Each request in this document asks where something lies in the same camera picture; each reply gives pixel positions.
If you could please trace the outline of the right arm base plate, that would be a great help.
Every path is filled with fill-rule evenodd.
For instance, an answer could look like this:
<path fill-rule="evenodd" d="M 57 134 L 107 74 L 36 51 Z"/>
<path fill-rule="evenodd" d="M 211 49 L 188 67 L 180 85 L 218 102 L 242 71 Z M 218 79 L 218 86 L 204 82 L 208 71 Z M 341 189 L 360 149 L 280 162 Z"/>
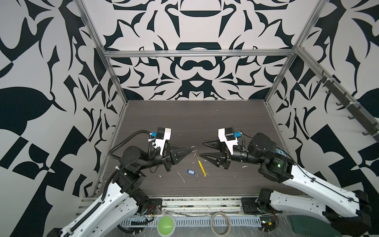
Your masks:
<path fill-rule="evenodd" d="M 258 215 L 258 214 L 263 214 L 264 211 L 260 208 L 258 203 L 256 202 L 255 197 L 243 197 L 241 198 L 241 206 L 242 210 L 245 214 L 250 214 L 250 215 Z"/>

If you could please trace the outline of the metal keyring with yellow tag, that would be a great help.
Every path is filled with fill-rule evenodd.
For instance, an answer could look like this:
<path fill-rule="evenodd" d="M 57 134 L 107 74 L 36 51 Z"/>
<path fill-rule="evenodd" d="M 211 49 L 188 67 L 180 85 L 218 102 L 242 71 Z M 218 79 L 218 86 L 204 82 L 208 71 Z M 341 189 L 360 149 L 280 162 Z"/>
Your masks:
<path fill-rule="evenodd" d="M 200 161 L 199 154 L 198 154 L 198 150 L 197 150 L 196 146 L 191 146 L 191 148 L 192 148 L 192 152 L 193 152 L 193 153 L 194 153 L 194 151 L 197 151 L 197 156 L 194 155 L 194 157 L 195 157 L 195 158 L 197 159 L 197 161 L 198 161 L 198 164 L 199 164 L 199 166 L 200 166 L 200 168 L 201 168 L 201 171 L 202 171 L 202 173 L 203 173 L 203 176 L 204 176 L 204 177 L 207 177 L 207 173 L 206 173 L 206 171 L 204 170 L 204 167 L 203 167 L 203 165 L 202 165 L 202 163 L 201 163 L 201 161 Z"/>

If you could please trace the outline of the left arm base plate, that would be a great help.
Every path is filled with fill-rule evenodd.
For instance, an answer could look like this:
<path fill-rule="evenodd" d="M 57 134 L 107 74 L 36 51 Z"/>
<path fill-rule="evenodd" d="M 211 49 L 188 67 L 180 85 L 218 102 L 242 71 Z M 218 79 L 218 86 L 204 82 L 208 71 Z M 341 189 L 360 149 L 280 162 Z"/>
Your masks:
<path fill-rule="evenodd" d="M 139 213 L 144 215 L 151 215 L 155 214 L 156 212 L 160 212 L 162 201 L 163 200 L 161 198 L 150 198 L 140 206 Z"/>

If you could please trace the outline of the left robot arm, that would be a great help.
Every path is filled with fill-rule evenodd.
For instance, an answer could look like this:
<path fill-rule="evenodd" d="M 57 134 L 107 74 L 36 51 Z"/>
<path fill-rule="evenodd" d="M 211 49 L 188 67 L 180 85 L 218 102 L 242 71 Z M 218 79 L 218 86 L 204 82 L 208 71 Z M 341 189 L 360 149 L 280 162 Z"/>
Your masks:
<path fill-rule="evenodd" d="M 149 136 L 149 147 L 143 151 L 137 146 L 127 147 L 122 156 L 114 152 L 139 134 Z M 159 127 L 156 132 L 138 130 L 108 152 L 110 158 L 119 162 L 118 167 L 106 181 L 103 193 L 79 217 L 63 228 L 54 228 L 49 237 L 104 237 L 125 219 L 144 214 L 149 197 L 139 187 L 146 178 L 144 169 L 172 166 L 192 153 L 191 147 L 176 147 L 169 144 L 171 129 Z"/>

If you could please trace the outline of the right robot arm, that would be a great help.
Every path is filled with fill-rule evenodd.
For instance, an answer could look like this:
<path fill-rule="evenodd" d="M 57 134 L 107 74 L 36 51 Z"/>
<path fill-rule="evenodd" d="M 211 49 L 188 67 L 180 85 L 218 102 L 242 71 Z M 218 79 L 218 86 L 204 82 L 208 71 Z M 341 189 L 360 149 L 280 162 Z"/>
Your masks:
<path fill-rule="evenodd" d="M 347 191 L 300 167 L 286 152 L 263 133 L 245 143 L 241 132 L 219 129 L 218 138 L 202 142 L 215 153 L 200 156 L 217 167 L 228 169 L 232 161 L 259 165 L 266 179 L 295 188 L 305 197 L 286 195 L 262 188 L 253 204 L 253 214 L 287 211 L 321 220 L 343 235 L 360 237 L 372 228 L 371 207 L 366 193 Z"/>

